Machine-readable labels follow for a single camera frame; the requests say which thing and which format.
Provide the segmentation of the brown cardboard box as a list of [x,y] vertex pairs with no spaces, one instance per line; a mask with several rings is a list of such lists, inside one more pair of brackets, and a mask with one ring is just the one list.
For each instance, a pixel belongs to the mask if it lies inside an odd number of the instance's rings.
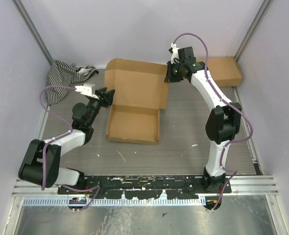
[[167,66],[135,60],[111,60],[104,85],[115,90],[106,138],[109,141],[158,144],[160,111],[167,106]]
[[234,57],[211,57],[207,67],[220,88],[238,86],[242,82],[243,76]]

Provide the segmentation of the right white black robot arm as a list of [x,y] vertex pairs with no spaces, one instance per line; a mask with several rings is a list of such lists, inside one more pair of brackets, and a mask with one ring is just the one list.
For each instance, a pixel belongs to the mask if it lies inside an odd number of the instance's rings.
[[239,133],[241,105],[224,95],[205,63],[197,62],[192,47],[178,48],[176,44],[171,44],[169,51],[171,60],[167,62],[164,82],[176,83],[187,79],[202,95],[210,110],[205,125],[206,135],[211,141],[210,152],[202,185],[208,193],[214,193],[225,183],[227,144]]

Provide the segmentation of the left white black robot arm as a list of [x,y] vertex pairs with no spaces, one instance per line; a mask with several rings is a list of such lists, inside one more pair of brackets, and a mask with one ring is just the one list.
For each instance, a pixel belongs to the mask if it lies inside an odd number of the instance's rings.
[[115,90],[76,86],[75,91],[86,96],[89,102],[73,106],[68,132],[48,140],[34,139],[30,142],[18,172],[19,179],[39,185],[41,189],[57,185],[75,194],[90,191],[84,173],[60,167],[60,160],[64,154],[91,140],[94,132],[92,124],[102,107],[108,108],[113,104]]

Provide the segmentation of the folded brown cardboard box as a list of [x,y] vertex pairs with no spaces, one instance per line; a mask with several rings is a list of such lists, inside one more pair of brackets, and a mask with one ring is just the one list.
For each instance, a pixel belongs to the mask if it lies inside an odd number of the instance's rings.
[[234,57],[211,57],[207,67],[220,88],[238,86],[242,82],[243,76]]

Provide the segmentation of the striped black white cloth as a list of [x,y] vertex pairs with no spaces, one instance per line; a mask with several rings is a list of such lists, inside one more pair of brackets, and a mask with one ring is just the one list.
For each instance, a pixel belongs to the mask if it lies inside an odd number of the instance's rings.
[[54,59],[47,75],[46,90],[48,105],[59,103],[70,90],[62,87],[72,87],[89,80],[99,72],[93,66],[77,67],[75,64],[68,64],[61,60]]

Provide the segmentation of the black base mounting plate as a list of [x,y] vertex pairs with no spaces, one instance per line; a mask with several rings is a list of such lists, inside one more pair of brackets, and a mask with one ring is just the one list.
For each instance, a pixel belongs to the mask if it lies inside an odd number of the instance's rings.
[[83,189],[100,186],[97,199],[137,198],[158,199],[166,193],[167,199],[197,199],[199,194],[219,194],[224,184],[205,188],[200,176],[195,175],[130,175],[85,176]]

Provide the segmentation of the right aluminium corner post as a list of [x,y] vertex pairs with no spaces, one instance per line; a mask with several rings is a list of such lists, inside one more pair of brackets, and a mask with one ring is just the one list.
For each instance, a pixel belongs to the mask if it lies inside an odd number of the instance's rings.
[[250,40],[254,36],[256,30],[258,29],[260,23],[262,22],[264,16],[266,15],[268,9],[272,5],[273,0],[263,0],[262,4],[260,5],[254,19],[252,20],[234,58],[238,62],[242,54],[244,53],[244,50],[248,46]]

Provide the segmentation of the aluminium corner post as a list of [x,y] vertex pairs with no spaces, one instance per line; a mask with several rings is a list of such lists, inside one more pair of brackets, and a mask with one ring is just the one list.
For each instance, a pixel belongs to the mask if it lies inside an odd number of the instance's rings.
[[254,19],[252,20],[234,58],[238,62],[242,54],[244,53],[244,50],[248,46],[250,40],[254,36],[256,30],[258,29],[260,23],[262,22],[264,16],[266,15],[268,9],[272,5],[273,0],[263,0],[262,4],[260,5]]
[[41,52],[43,53],[44,57],[48,61],[49,64],[53,63],[53,58],[45,45],[41,35],[39,34],[33,20],[31,19],[30,15],[28,14],[25,6],[23,5],[21,0],[12,0],[13,4],[15,5],[18,13],[20,14],[21,18],[23,19],[24,23],[26,24],[29,32],[33,36],[34,40],[36,41],[37,45],[39,46]]

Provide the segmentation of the left aluminium corner post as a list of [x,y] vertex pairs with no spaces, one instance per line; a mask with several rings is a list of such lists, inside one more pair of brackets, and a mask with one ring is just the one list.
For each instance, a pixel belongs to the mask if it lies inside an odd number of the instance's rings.
[[39,46],[41,52],[43,53],[44,57],[48,61],[49,64],[53,63],[53,58],[45,45],[41,35],[39,34],[33,20],[31,19],[30,15],[28,14],[25,6],[23,5],[21,0],[12,0],[13,4],[15,5],[18,13],[20,14],[21,18],[23,19],[24,23],[26,24],[29,32],[33,36],[34,40],[36,41],[37,45]]

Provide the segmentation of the aluminium front frame rail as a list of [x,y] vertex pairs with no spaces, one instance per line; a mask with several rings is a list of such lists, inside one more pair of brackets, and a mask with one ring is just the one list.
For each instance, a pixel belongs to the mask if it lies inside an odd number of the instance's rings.
[[151,176],[86,176],[87,185],[81,194],[91,194],[93,187],[100,187],[100,196],[109,193],[121,196],[127,191],[149,192],[156,191],[158,195],[173,191],[177,194],[213,194],[221,191],[235,195],[277,195],[278,189],[271,176],[264,175],[236,175],[232,179],[225,179],[224,183],[217,183],[205,187],[201,176],[198,175],[151,175]]

